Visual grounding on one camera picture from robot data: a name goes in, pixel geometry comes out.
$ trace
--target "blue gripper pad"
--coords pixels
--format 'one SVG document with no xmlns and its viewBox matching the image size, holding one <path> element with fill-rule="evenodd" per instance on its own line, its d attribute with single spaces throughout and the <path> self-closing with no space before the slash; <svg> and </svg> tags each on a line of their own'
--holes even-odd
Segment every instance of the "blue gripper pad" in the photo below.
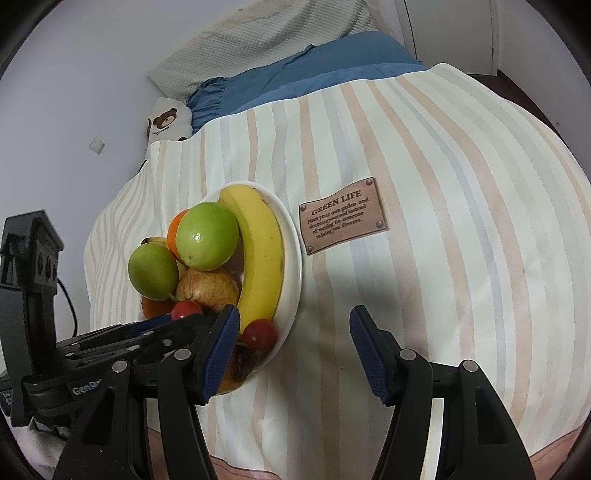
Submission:
<svg viewBox="0 0 591 480">
<path fill-rule="evenodd" d="M 216 343 L 213 345 L 212 351 L 205 362 L 203 386 L 200 392 L 205 403 L 209 402 L 209 399 L 217 393 L 222 383 L 222 378 L 232 356 L 239 332 L 240 315 L 238 314 L 238 309 L 234 307 L 229 313 L 217 337 Z"/>
<path fill-rule="evenodd" d="M 387 404 L 391 400 L 392 395 L 388 386 L 388 365 L 381 351 L 384 352 L 384 348 L 388 349 L 388 347 L 386 346 L 378 328 L 371 320 L 371 317 L 369 317 L 369 314 L 367 314 L 367 316 L 369 317 L 369 322 L 371 322 L 370 325 L 368 325 L 368 321 L 362 319 L 358 312 L 358 308 L 359 307 L 356 307 L 351 310 L 351 314 L 349 315 L 349 331 L 351 332 L 351 338 L 355 344 L 359 360 L 361 360 L 361 365 L 365 371 L 365 376 L 368 379 L 372 393 L 378 397 L 382 403 Z M 378 342 L 381 340 L 382 342 L 380 343 L 382 343 L 382 345 L 378 346 L 376 340 Z"/>
</svg>

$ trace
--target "banana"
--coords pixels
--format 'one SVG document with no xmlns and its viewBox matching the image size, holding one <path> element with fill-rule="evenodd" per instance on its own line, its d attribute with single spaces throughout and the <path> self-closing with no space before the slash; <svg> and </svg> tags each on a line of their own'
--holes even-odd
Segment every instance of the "banana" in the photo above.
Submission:
<svg viewBox="0 0 591 480">
<path fill-rule="evenodd" d="M 275 215 L 259 192 L 248 185 L 230 185 L 218 200 L 240 228 L 244 250 L 244 281 L 238 299 L 240 332 L 253 320 L 272 320 L 283 284 L 283 240 Z"/>
</svg>

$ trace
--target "bear pillow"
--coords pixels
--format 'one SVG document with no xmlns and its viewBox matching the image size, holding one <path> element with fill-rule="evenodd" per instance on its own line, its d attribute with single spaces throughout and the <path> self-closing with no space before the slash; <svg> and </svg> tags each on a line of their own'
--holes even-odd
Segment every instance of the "bear pillow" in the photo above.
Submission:
<svg viewBox="0 0 591 480">
<path fill-rule="evenodd" d="M 193 134 L 191 110 L 172 98 L 159 98 L 148 117 L 148 146 L 158 140 L 186 140 Z"/>
</svg>

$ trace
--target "blue pillow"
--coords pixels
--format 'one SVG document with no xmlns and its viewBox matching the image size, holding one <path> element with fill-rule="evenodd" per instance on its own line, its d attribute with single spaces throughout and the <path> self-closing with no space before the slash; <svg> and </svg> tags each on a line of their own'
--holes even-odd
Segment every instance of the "blue pillow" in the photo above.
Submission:
<svg viewBox="0 0 591 480">
<path fill-rule="evenodd" d="M 287 83 L 381 63 L 421 65 L 394 38 L 380 32 L 362 32 L 320 46 L 310 45 L 291 57 L 235 77 L 209 79 L 187 101 L 193 114 L 193 133 L 210 120 L 228 115 Z"/>
</svg>

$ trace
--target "green apple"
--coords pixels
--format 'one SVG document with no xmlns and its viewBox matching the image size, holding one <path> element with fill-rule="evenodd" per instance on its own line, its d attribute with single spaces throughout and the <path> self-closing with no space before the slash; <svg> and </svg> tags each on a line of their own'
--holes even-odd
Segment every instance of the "green apple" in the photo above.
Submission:
<svg viewBox="0 0 591 480">
<path fill-rule="evenodd" d="M 164 245 L 149 242 L 134 250 L 127 263 L 129 279 L 144 297 L 164 301 L 174 296 L 178 284 L 177 261 Z"/>
<path fill-rule="evenodd" d="M 209 272 L 226 263 L 238 244 L 234 214 L 215 202 L 201 202 L 178 224 L 175 238 L 178 255 L 185 265 Z"/>
</svg>

